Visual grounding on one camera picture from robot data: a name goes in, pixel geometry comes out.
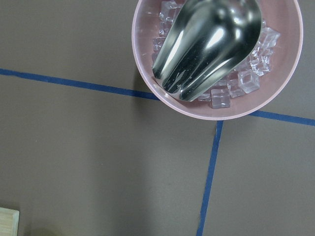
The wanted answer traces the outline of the clear ice cubes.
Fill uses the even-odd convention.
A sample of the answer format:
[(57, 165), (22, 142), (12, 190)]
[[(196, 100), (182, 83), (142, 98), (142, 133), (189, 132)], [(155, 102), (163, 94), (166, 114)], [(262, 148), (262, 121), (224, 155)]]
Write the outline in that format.
[[(161, 2), (159, 36), (153, 40), (153, 64), (185, 2), (186, 0), (182, 3), (176, 0)], [(212, 85), (195, 100), (210, 101), (214, 109), (227, 108), (230, 105), (231, 98), (259, 89), (260, 77), (270, 70), (269, 59), (279, 37), (280, 34), (272, 28), (266, 27), (266, 23), (262, 19), (260, 36), (253, 51), (228, 75)]]

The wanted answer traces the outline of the steel ice scoop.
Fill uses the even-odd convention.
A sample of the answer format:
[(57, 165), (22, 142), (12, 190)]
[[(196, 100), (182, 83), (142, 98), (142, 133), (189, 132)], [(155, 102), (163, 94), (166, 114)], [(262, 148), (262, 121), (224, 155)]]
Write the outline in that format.
[(255, 0), (188, 0), (152, 70), (173, 98), (192, 102), (238, 66), (256, 46), (262, 13)]

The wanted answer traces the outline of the pink bowl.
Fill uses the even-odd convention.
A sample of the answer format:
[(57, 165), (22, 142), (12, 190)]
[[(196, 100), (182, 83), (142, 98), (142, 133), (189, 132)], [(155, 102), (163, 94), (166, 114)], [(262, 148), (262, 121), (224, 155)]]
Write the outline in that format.
[(161, 2), (138, 1), (131, 30), (133, 54), (144, 82), (158, 100), (189, 117), (228, 120), (251, 114), (274, 99), (286, 86), (298, 64), (303, 45), (303, 21), (296, 0), (261, 0), (259, 3), (267, 26), (280, 33), (270, 60), (271, 71), (262, 77), (258, 90), (233, 98), (229, 108), (212, 109), (199, 101), (178, 101), (157, 84), (152, 72), (152, 40), (158, 35)]

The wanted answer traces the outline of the bamboo cutting board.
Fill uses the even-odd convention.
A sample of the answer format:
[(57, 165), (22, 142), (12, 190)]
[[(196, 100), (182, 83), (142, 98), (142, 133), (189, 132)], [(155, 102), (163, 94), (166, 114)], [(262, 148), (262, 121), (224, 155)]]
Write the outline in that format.
[(19, 211), (0, 208), (0, 236), (17, 236)]

